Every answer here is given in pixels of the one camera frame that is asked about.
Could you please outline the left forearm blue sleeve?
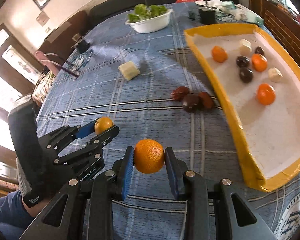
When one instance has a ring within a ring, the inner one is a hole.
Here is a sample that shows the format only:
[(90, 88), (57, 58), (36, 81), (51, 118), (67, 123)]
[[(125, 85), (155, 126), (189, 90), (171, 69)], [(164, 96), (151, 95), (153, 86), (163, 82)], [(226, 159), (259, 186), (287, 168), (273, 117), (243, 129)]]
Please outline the left forearm blue sleeve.
[(32, 221), (20, 190), (0, 198), (0, 239), (19, 239)]

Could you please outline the person left hand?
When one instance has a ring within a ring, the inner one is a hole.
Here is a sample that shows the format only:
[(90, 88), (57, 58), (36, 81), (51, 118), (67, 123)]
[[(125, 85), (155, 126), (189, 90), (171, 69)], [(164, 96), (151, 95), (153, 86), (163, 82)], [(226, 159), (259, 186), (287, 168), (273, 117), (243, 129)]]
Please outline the person left hand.
[(46, 207), (47, 204), (49, 204), (49, 202), (50, 202), (50, 200), (44, 199), (44, 200), (38, 202), (35, 206), (33, 206), (33, 207), (28, 207), (28, 206), (24, 203), (24, 201), (22, 201), (25, 210), (26, 210), (27, 213), (28, 213), (31, 217), (33, 217), (33, 218), (35, 218), (38, 214), (40, 214), (40, 212), (42, 211), (42, 209), (43, 209), (44, 207)]

